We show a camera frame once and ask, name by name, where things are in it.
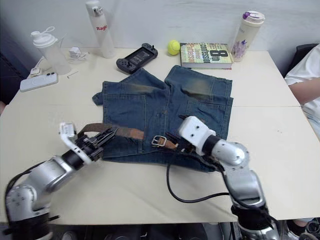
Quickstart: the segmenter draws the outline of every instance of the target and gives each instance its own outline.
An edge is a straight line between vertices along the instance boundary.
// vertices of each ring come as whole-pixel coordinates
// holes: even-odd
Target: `black chair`
[[[285,77],[287,73],[290,72],[290,70],[293,69],[317,45],[318,43],[312,43],[297,46],[294,57],[288,67],[288,70],[283,74],[283,77]]]

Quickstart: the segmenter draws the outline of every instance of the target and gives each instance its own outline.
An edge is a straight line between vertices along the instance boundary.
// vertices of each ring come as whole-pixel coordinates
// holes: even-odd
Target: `white wall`
[[[1,21],[37,60],[30,33],[55,26],[63,47],[96,47],[86,0],[0,0]],[[319,0],[101,0],[114,45],[165,48],[168,41],[229,43],[246,10],[265,14],[251,50],[268,50],[281,72],[297,45],[320,42]]]

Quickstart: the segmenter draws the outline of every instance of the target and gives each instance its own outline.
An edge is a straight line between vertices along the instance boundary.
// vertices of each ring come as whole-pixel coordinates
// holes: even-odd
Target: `brown leather belt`
[[[129,128],[129,127],[120,127],[117,125],[112,124],[105,124],[105,123],[89,123],[84,126],[84,128],[78,133],[78,136],[81,137],[85,133],[88,132],[96,132],[101,133],[104,132],[110,128],[117,128],[117,131],[115,133],[116,136],[121,136],[125,138],[131,138],[131,139],[138,139],[143,140],[145,137],[145,132],[136,129],[136,128]],[[175,150],[178,147],[178,144],[174,144],[172,141],[168,140],[166,137],[163,136],[157,136],[156,139],[157,144],[153,144],[155,141],[155,138],[150,143],[154,147],[163,147],[167,149]]]

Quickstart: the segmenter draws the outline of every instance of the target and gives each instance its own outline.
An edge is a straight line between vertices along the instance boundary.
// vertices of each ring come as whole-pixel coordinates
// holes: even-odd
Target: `bottle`
[[[31,33],[33,45],[40,50],[45,59],[51,64],[54,72],[61,75],[67,74],[71,71],[71,67],[58,46],[58,39],[49,33],[54,30],[55,27],[50,26],[43,32],[33,31]]]
[[[103,57],[106,59],[114,57],[116,55],[114,43],[100,2],[98,0],[87,1],[85,6]]]
[[[241,25],[231,50],[235,62],[240,62],[245,56],[264,21],[265,15],[258,11],[246,11],[242,15]]]

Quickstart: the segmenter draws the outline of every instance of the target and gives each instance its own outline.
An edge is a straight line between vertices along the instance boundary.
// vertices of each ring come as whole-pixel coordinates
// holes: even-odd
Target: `black game console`
[[[116,61],[116,65],[122,71],[128,74],[133,74],[152,59],[155,59],[157,56],[158,51],[153,45],[151,46],[149,43],[143,43],[138,50],[134,51],[125,58],[119,58]]]

